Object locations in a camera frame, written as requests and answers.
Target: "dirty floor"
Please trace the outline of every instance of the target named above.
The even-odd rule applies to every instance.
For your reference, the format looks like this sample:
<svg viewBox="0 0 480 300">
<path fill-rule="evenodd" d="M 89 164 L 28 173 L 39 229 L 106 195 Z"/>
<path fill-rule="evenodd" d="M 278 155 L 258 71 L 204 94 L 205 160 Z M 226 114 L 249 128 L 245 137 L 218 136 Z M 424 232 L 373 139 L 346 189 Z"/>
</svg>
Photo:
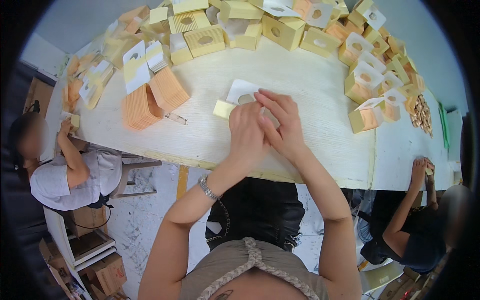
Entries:
<svg viewBox="0 0 480 300">
<path fill-rule="evenodd" d="M 124 163 L 151 161 L 147 158 L 124 158 Z M 198 178 L 209 171 L 190 168 L 187 189 L 197 183 Z M 179 165 L 164 162 L 163 166 L 135 169 L 130 171 L 129 180 L 135 181 L 134 186 L 127 186 L 125 193 L 149 192 L 156 194 L 126 198 L 111 199 L 115 208 L 108 221 L 108 234 L 116 241 L 117 252 L 122 256 L 127 282 L 123 289 L 132 300 L 137 299 L 140 279 L 145 270 L 148 255 L 163 216 L 175 202 Z M 302 259 L 311 272 L 318 272 L 318 259 L 322 246 L 322 236 L 318 232 L 323 229 L 322 216 L 315 206 L 304 184 L 297 184 L 298 197 L 305 208 L 300 231 L 301 245 L 293 253 Z M 205 222 L 207 212 L 190 231 L 188 272 L 209 252 L 205 240 Z"/>
</svg>

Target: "pile of gold coins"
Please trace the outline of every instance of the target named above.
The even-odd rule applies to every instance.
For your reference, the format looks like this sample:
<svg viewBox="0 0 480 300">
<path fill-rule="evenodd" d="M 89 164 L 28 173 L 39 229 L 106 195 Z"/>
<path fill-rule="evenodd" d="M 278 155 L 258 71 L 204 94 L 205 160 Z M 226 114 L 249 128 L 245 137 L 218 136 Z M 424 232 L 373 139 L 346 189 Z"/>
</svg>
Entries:
<svg viewBox="0 0 480 300">
<path fill-rule="evenodd" d="M 414 112 L 414 115 L 410 115 L 413 127 L 422 128 L 425 133 L 429 133 L 430 137 L 433 138 L 430 108 L 428 107 L 427 102 L 425 102 L 423 95 L 417 97 Z"/>
</svg>

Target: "wristwatch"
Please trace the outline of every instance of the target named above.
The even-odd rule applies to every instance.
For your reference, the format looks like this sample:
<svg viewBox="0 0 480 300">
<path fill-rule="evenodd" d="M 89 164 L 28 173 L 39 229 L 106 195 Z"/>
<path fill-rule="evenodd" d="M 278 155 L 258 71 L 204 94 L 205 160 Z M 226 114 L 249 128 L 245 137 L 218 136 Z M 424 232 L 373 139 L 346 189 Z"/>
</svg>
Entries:
<svg viewBox="0 0 480 300">
<path fill-rule="evenodd" d="M 217 196 L 212 192 L 211 189 L 208 188 L 207 177 L 208 177 L 207 174 L 203 174 L 202 176 L 200 176 L 200 178 L 198 179 L 198 185 L 202 188 L 202 190 L 204 191 L 205 195 L 208 198 L 215 201 L 220 200 L 223 195 Z"/>
</svg>

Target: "stack of orange cards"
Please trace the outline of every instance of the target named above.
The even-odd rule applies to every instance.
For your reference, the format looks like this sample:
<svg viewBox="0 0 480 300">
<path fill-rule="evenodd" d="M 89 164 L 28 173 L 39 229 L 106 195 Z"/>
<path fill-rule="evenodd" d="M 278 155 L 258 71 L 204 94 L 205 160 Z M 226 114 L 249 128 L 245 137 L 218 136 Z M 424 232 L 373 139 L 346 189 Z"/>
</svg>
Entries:
<svg viewBox="0 0 480 300">
<path fill-rule="evenodd" d="M 157 72 L 149 84 L 157 105 L 167 113 L 190 99 L 169 66 Z"/>
<path fill-rule="evenodd" d="M 122 101 L 123 124 L 142 130 L 163 118 L 164 112 L 155 102 L 148 84 L 128 94 Z"/>
</svg>

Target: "table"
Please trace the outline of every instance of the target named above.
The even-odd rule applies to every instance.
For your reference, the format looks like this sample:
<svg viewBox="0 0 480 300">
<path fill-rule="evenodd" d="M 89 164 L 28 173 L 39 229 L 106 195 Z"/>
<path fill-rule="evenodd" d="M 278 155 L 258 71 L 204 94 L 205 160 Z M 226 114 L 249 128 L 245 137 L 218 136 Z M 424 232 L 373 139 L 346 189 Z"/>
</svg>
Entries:
<svg viewBox="0 0 480 300">
<path fill-rule="evenodd" d="M 432 117 L 433 140 L 413 128 L 403 106 L 399 122 L 352 133 L 348 113 L 358 105 L 344 95 L 348 67 L 338 60 L 337 53 L 325 59 L 300 48 L 288 52 L 263 36 L 256 51 L 227 48 L 172 70 L 191 95 L 190 100 L 174 111 L 188 119 L 187 125 L 165 119 L 140 132 L 125 129 L 120 109 L 120 102 L 126 96 L 125 83 L 122 71 L 117 70 L 95 109 L 86 109 L 79 100 L 75 112 L 81 116 L 78 138 L 136 155 L 213 169 L 228 154 L 230 133 L 228 122 L 213 116 L 212 111 L 218 99 L 225 99 L 233 80 L 240 78 L 292 95 L 299 105 L 306 144 L 340 187 L 405 190 L 413 155 L 429 156 L 437 169 L 446 171 L 436 172 L 437 182 L 441 183 L 437 189 L 453 184 L 443 140 L 438 147 L 442 139 L 439 116 Z M 53 91 L 47 112 L 49 124 L 58 124 L 54 115 L 60 115 L 64 85 L 65 81 L 60 80 Z M 425 99 L 432 116 L 437 115 L 433 96 Z M 55 132 L 51 128 L 50 131 L 49 149 L 43 158 L 51 156 L 55 143 L 52 140 Z M 405 140 L 409 138 L 415 146 L 406 148 Z M 250 176 L 302 182 L 295 168 L 274 150 Z"/>
</svg>

